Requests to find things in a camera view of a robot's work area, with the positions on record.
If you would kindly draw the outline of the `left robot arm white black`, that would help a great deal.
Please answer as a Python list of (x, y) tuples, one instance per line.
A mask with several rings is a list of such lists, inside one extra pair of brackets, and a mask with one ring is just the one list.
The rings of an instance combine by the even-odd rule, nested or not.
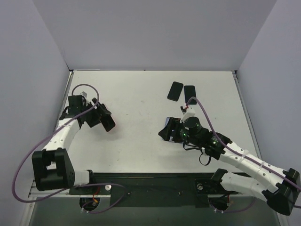
[(75, 170), (68, 150), (84, 123), (91, 128), (102, 124), (107, 132), (116, 123), (105, 104), (98, 103), (96, 98), (88, 102), (83, 95), (74, 95), (68, 97), (68, 103), (59, 118), (58, 132), (41, 151), (32, 154), (36, 187), (39, 191), (48, 191), (80, 186), (82, 191), (91, 194), (97, 187), (97, 182), (92, 179), (93, 172)]

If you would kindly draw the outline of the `lilac phone case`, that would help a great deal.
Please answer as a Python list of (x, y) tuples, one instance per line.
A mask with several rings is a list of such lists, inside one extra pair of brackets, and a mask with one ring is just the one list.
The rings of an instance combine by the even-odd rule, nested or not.
[(167, 117), (164, 128), (160, 131), (160, 136), (164, 141), (172, 141), (176, 136), (180, 118)]

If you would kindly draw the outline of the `blue phone black screen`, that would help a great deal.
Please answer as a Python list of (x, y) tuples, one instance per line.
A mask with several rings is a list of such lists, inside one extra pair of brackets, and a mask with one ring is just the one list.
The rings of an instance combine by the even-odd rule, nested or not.
[(186, 104), (188, 103), (188, 101), (191, 97), (197, 97), (195, 86), (193, 86), (193, 85), (184, 86), (184, 97), (185, 97)]

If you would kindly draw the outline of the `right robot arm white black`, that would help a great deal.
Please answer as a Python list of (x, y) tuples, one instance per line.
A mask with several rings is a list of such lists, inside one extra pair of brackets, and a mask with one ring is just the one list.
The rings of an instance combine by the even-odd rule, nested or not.
[(189, 145), (207, 155), (246, 173), (240, 176), (225, 169), (218, 169), (210, 180), (211, 189), (247, 194), (267, 203), (282, 215), (292, 213), (301, 192), (301, 178), (295, 169), (282, 169), (268, 164), (242, 149), (228, 137), (203, 128), (197, 117), (185, 121), (169, 118), (166, 126), (158, 133), (165, 141)]

